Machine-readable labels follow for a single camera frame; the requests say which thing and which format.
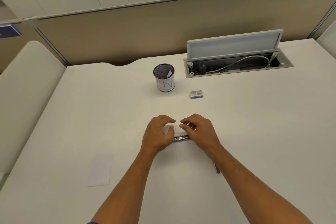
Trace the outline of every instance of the open cable compartment lid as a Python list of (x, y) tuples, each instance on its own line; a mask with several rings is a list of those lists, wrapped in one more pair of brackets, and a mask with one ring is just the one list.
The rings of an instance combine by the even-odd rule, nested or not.
[(283, 29), (211, 37), (187, 42), (188, 61), (275, 52)]

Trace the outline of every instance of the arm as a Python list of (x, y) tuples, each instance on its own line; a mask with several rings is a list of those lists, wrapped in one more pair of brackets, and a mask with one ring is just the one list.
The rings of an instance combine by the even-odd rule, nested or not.
[(295, 206), (273, 191), (225, 150), (210, 120), (194, 114), (181, 122), (180, 127), (221, 170), (251, 224), (312, 224)]
[(173, 127), (169, 128), (167, 135), (164, 134), (162, 129), (169, 122), (174, 123), (175, 120), (165, 115), (154, 117), (150, 121), (143, 136), (139, 154), (124, 177), (98, 209), (92, 218), (93, 222), (100, 224), (138, 223), (152, 162), (159, 151), (173, 142)]

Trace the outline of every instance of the black metal mesh cup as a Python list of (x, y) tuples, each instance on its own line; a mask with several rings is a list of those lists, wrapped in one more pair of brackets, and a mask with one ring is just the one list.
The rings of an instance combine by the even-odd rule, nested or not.
[(169, 64), (160, 64), (154, 68), (153, 74), (159, 90), (163, 92), (173, 90), (175, 87), (174, 72), (174, 67)]

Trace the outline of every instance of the sign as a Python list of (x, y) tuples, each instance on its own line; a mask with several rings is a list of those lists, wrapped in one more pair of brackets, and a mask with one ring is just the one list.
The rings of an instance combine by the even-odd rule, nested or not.
[(0, 38), (20, 36), (21, 33), (11, 24), (0, 25)]

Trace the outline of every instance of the small box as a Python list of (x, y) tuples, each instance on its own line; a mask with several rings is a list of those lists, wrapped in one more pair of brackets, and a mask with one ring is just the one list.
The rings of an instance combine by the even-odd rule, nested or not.
[(201, 90), (197, 90), (197, 91), (190, 91), (189, 96), (191, 99), (193, 98), (203, 98), (203, 94)]

